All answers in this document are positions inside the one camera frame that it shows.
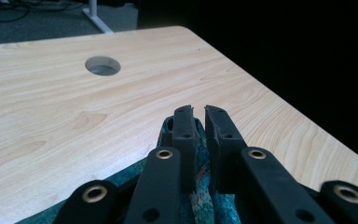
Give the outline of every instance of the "cable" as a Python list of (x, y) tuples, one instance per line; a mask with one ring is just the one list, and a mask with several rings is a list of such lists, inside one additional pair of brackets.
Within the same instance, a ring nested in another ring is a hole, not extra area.
[(17, 5), (7, 5), (7, 4), (2, 4), (0, 3), (0, 10), (15, 10), (18, 7), (25, 7), (25, 12), (24, 14), (22, 14), (21, 16), (19, 16), (18, 18), (12, 19), (12, 20), (0, 20), (0, 22), (13, 22), (13, 21), (19, 21), (22, 18), (25, 18), (28, 13), (30, 12), (30, 8), (26, 5), (23, 5), (21, 2), (19, 2)]
[(61, 12), (61, 11), (68, 11), (68, 10), (75, 10), (78, 8), (81, 8), (84, 6), (82, 3), (73, 3), (72, 0), (63, 6), (59, 6), (56, 4), (44, 4), (45, 0), (41, 0), (37, 3), (29, 3), (27, 1), (18, 0), (16, 2), (10, 2), (9, 4), (6, 3), (0, 3), (0, 10), (15, 10), (15, 11), (24, 11), (24, 14), (19, 16), (18, 18), (12, 19), (12, 20), (0, 20), (0, 22), (13, 22), (13, 21), (19, 21), (23, 18), (25, 18), (29, 12)]

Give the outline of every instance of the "table surface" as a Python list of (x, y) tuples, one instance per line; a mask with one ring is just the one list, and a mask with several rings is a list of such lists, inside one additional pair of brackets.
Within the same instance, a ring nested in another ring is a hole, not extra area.
[[(97, 55), (121, 70), (92, 74)], [(358, 155), (191, 31), (165, 27), (0, 45), (0, 223), (144, 158), (182, 105), (202, 122), (206, 105), (224, 108), (301, 184), (358, 186)]]

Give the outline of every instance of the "wood grain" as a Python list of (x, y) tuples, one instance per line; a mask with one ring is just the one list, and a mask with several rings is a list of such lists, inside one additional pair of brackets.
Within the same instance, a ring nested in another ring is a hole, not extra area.
[[(97, 55), (118, 74), (85, 68)], [(0, 45), (0, 223), (13, 223), (106, 178), (156, 146), (182, 105), (224, 108), (250, 146), (263, 147), (313, 189), (358, 186), (358, 156), (183, 27)]]

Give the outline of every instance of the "dark wall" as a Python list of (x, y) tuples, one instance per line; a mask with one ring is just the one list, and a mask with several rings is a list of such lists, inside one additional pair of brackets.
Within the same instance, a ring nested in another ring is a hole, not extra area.
[(138, 28), (184, 25), (358, 153), (358, 1), (141, 0)]

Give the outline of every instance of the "metal rivet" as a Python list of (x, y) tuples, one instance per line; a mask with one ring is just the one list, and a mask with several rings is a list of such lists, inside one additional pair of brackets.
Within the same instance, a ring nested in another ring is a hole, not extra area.
[(267, 157), (266, 153), (260, 151), (260, 150), (250, 150), (249, 151), (249, 156), (258, 159), (258, 160), (263, 160)]
[(163, 150), (158, 151), (156, 153), (156, 156), (158, 158), (162, 159), (162, 160), (167, 160), (167, 159), (169, 159), (170, 157), (173, 156), (173, 153), (171, 151), (169, 151), (169, 150), (163, 149)]
[(104, 186), (101, 185), (95, 185), (91, 186), (88, 189), (86, 189), (83, 193), (83, 201), (86, 203), (97, 203), (100, 201), (104, 196), (107, 194), (107, 189)]
[(349, 203), (358, 203), (358, 192), (342, 185), (335, 185), (333, 188), (335, 194)]

